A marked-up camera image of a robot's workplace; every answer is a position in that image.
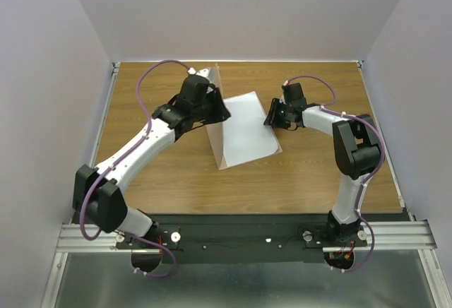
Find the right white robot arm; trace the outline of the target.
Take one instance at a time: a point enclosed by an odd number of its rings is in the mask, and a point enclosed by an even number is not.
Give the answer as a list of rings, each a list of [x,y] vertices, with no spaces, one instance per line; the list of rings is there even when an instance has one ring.
[[[316,129],[333,138],[341,178],[336,202],[328,213],[325,237],[330,244],[339,246],[356,235],[368,183],[385,160],[383,142],[372,117],[309,104],[301,84],[287,81],[282,85],[282,96],[272,99],[263,124],[286,130],[291,126]]]

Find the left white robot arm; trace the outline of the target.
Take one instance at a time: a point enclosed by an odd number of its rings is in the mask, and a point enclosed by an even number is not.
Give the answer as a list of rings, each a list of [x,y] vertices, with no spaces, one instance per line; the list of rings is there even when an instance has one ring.
[[[159,106],[146,124],[125,146],[96,167],[83,165],[75,176],[73,209],[103,232],[132,234],[142,248],[156,241],[153,220],[126,205],[123,193],[133,178],[161,151],[182,135],[199,127],[230,118],[211,68],[190,70],[181,90]]]

